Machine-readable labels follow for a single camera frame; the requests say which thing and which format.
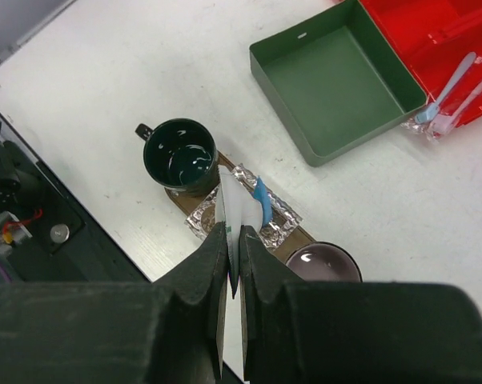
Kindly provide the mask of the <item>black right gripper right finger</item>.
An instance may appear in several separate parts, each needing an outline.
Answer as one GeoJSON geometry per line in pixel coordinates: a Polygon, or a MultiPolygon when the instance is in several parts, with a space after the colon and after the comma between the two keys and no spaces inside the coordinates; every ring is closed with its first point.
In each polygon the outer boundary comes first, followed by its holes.
{"type": "Polygon", "coordinates": [[[249,226],[239,248],[247,381],[482,383],[482,316],[461,289],[306,282],[249,226]]]}

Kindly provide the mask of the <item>blue toothpaste tube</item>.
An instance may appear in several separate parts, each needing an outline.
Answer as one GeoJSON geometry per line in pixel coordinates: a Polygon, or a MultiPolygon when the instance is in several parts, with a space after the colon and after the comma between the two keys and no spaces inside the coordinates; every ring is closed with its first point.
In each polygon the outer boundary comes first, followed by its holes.
{"type": "Polygon", "coordinates": [[[257,200],[261,207],[263,213],[263,224],[262,226],[267,226],[272,220],[273,213],[271,208],[271,199],[267,191],[266,185],[264,184],[261,177],[257,177],[254,191],[252,192],[253,199],[257,200]]]}

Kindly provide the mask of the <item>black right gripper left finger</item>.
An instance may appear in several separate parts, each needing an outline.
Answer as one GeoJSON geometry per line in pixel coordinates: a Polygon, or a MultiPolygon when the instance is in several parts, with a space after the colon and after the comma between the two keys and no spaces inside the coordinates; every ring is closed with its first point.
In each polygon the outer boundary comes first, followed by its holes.
{"type": "Polygon", "coordinates": [[[0,383],[213,383],[227,241],[217,224],[156,282],[0,286],[0,383]]]}

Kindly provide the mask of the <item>dark green mug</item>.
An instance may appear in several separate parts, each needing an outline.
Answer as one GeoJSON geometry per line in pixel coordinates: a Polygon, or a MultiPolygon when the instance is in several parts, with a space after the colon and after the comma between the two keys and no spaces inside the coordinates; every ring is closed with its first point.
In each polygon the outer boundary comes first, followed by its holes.
{"type": "Polygon", "coordinates": [[[169,191],[208,195],[219,184],[219,152],[209,130],[189,118],[174,118],[152,129],[139,124],[143,163],[151,178],[169,191]]]}

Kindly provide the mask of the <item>white toothpaste tube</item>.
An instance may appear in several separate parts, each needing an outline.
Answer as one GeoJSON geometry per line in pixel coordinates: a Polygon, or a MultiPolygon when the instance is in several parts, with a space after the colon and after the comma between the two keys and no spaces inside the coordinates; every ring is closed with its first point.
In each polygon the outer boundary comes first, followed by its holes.
{"type": "Polygon", "coordinates": [[[225,166],[219,166],[219,189],[215,202],[215,222],[222,223],[227,236],[229,280],[232,296],[236,295],[240,273],[240,235],[242,226],[258,232],[263,224],[262,205],[225,166]]]}

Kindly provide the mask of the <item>clear textured glass holder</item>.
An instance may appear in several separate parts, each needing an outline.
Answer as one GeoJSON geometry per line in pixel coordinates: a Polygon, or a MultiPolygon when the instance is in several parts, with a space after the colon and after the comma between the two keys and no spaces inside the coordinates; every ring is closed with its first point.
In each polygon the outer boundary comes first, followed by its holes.
{"type": "MultiPolygon", "coordinates": [[[[238,164],[231,171],[235,179],[253,194],[258,177],[243,164],[238,164]]],[[[199,239],[204,240],[215,224],[215,203],[219,187],[215,187],[198,205],[187,215],[186,224],[199,239]]],[[[259,236],[269,250],[277,250],[299,227],[302,218],[268,186],[267,196],[271,202],[272,217],[263,226],[259,236]]]]}

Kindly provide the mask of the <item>lilac enamel mug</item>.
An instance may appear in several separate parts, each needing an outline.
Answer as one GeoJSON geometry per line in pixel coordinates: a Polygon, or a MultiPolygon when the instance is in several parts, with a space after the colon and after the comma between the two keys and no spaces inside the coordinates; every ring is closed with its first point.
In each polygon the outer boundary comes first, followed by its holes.
{"type": "Polygon", "coordinates": [[[362,282],[354,258],[329,242],[313,242],[296,250],[286,266],[306,281],[362,282]]]}

